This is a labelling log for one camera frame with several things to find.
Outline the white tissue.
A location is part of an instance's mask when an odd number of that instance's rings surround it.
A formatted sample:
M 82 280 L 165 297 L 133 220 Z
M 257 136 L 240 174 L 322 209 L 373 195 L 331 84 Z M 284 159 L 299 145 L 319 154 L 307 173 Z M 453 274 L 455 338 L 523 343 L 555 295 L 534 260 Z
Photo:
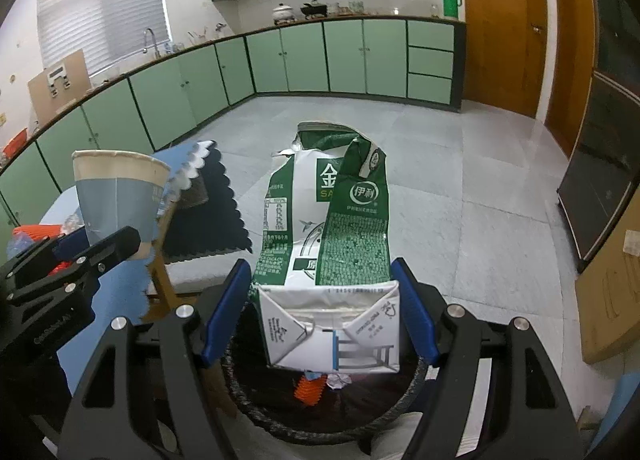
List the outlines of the white tissue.
M 333 391 L 339 391 L 352 384 L 352 378 L 345 373 L 329 373 L 326 376 L 326 386 Z

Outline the brown cardboard box on counter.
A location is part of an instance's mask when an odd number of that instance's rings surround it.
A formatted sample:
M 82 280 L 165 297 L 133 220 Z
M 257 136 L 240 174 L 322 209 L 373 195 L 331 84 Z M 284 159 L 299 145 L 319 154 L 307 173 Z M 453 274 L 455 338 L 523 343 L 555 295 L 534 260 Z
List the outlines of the brown cardboard box on counter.
M 91 90 L 85 55 L 77 50 L 28 82 L 39 127 L 46 126 Z

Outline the green thermos bottle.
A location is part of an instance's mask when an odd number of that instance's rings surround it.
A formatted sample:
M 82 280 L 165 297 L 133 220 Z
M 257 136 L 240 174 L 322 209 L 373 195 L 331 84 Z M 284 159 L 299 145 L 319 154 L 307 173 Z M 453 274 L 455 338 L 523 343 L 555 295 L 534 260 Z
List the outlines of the green thermos bottle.
M 449 19 L 459 19 L 462 0 L 442 0 L 442 12 L 444 17 Z

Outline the cardboard box on floor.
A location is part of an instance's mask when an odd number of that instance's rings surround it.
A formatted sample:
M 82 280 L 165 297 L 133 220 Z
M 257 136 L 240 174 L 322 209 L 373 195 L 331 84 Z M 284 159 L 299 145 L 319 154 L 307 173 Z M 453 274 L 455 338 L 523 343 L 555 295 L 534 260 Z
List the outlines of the cardboard box on floor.
M 614 231 L 576 280 L 582 359 L 603 362 L 639 339 L 639 232 Z

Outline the black glass cabinet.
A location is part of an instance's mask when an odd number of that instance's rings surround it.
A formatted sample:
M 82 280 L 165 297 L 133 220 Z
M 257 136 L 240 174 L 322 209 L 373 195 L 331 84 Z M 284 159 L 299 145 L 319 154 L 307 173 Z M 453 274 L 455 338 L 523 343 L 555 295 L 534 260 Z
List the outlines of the black glass cabinet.
M 626 0 L 594 0 L 589 99 L 558 189 L 578 268 L 605 243 L 639 183 L 639 21 Z

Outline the grey white paper cup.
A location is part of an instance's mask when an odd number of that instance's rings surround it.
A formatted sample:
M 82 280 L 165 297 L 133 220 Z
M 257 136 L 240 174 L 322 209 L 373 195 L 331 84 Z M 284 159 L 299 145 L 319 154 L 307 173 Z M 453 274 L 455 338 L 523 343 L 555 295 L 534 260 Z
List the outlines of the grey white paper cup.
M 88 241 L 133 227 L 141 240 L 133 258 L 147 258 L 170 167 L 149 155 L 115 150 L 76 151 L 72 164 Z

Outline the blue plastic bag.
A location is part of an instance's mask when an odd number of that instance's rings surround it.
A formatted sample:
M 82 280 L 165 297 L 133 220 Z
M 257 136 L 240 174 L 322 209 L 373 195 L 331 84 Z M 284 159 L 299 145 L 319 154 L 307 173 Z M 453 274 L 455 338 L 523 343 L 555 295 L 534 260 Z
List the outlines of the blue plastic bag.
M 6 246 L 6 257 L 12 259 L 20 255 L 24 251 L 30 249 L 32 246 L 45 243 L 50 240 L 49 237 L 44 237 L 39 240 L 34 240 L 27 233 L 20 232 L 9 241 Z

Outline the chrome sink faucet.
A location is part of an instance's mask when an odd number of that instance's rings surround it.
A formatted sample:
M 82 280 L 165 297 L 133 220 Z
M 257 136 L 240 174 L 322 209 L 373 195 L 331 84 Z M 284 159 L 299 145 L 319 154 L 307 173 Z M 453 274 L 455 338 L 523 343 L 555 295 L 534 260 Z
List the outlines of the chrome sink faucet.
M 151 27 L 147 27 L 143 31 L 143 48 L 142 48 L 142 52 L 144 54 L 147 54 L 150 51 L 153 51 L 153 59 L 154 60 L 160 59 L 160 50 L 158 49 L 158 46 L 157 46 L 157 40 L 156 40 L 156 36 L 155 36 L 154 30 L 152 30 Z

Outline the green lower kitchen cabinets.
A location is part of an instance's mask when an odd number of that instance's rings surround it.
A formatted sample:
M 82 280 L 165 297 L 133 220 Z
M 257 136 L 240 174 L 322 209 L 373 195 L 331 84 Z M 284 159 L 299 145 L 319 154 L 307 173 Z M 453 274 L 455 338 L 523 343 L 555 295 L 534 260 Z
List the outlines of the green lower kitchen cabinets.
M 85 149 L 150 154 L 256 96 L 337 96 L 459 110 L 463 22 L 348 16 L 269 27 L 164 56 L 64 106 L 1 172 L 1 238 L 35 224 Z

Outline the black wok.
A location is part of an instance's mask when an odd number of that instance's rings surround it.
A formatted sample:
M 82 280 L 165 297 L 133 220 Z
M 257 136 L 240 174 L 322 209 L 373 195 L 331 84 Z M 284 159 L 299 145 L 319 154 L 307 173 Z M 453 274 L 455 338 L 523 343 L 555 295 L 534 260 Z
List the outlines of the black wok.
M 328 6 L 318 0 L 304 2 L 300 7 L 300 12 L 306 20 L 322 19 L 328 16 Z

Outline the brown wooden door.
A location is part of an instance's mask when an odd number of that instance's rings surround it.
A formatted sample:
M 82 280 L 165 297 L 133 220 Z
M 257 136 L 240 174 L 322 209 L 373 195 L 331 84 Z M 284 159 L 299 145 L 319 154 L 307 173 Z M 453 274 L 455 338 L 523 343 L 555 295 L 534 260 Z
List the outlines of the brown wooden door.
M 535 117 L 547 49 L 547 0 L 463 0 L 463 97 Z
M 587 108 L 596 54 L 593 0 L 556 0 L 558 36 L 546 126 L 566 155 L 572 154 Z

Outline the window blinds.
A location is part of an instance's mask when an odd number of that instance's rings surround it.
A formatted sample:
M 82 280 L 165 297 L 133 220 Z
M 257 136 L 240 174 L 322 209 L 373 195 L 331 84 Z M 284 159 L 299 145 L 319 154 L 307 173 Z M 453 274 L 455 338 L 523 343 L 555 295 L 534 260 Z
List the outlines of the window blinds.
M 142 51 L 143 31 L 154 30 L 157 46 L 170 39 L 164 0 L 37 0 L 43 65 L 77 50 L 90 75 Z

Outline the orange ribbed sponge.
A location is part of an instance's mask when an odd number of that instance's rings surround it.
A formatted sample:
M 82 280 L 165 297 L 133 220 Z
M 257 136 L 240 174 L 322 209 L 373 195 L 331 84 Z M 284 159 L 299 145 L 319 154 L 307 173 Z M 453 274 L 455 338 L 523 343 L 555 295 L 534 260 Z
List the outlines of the orange ribbed sponge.
M 296 384 L 294 397 L 307 407 L 317 406 L 326 388 L 325 374 L 303 374 Z

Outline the green white milk carton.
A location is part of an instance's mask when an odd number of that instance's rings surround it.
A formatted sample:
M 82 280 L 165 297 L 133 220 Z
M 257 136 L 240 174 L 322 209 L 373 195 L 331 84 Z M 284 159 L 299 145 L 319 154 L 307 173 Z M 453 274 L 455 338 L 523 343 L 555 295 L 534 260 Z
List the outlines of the green white milk carton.
M 252 300 L 270 366 L 396 373 L 385 152 L 348 126 L 305 122 L 273 157 Z

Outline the blue tree-print tablecloth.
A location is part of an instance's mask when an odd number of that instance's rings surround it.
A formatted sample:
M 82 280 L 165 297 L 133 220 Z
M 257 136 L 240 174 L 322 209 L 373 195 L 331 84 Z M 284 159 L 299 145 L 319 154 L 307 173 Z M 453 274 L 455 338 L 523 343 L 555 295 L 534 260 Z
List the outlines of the blue tree-print tablecloth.
M 177 203 L 203 181 L 206 201 L 180 209 L 171 218 L 168 242 L 162 246 L 169 263 L 253 250 L 250 235 L 236 204 L 216 142 L 183 142 L 153 156 L 160 183 L 148 178 L 98 178 L 71 186 L 41 218 L 44 225 L 62 224 L 76 214 L 85 224 L 90 243 L 121 227 L 139 232 L 149 246 L 160 234 L 157 220 L 170 203 Z M 157 251 L 147 250 L 107 272 L 92 301 L 96 320 L 58 351 L 58 360 L 73 391 L 108 324 L 117 316 L 138 323 L 149 310 L 146 289 L 152 282 L 146 265 Z

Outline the black trash bin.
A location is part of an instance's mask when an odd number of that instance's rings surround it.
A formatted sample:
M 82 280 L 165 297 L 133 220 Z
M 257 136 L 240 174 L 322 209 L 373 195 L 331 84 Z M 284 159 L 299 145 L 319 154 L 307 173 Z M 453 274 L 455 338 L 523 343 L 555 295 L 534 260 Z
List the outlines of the black trash bin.
M 220 358 L 232 402 L 255 425 L 289 443 L 334 445 L 381 431 L 409 409 L 425 382 L 427 363 L 400 330 L 400 370 L 368 374 L 340 390 L 323 388 L 307 405 L 294 396 L 303 373 L 268 366 L 257 310 L 246 305 Z

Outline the white cooking pot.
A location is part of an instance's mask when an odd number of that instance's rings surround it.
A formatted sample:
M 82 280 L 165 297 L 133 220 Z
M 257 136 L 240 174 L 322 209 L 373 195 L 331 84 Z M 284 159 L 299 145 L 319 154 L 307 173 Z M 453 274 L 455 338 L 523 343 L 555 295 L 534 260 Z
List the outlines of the white cooking pot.
M 288 4 L 278 4 L 272 10 L 272 20 L 274 25 L 293 23 L 295 21 L 294 9 Z

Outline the orange plastic basin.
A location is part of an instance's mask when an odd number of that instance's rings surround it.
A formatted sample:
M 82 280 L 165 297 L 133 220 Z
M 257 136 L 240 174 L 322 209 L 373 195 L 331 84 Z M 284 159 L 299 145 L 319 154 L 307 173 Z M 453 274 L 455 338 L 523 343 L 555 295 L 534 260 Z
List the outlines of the orange plastic basin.
M 2 152 L 4 156 L 7 159 L 12 159 L 12 157 L 15 157 L 17 152 L 26 145 L 27 139 L 28 131 L 26 128 L 23 128 L 3 148 Z

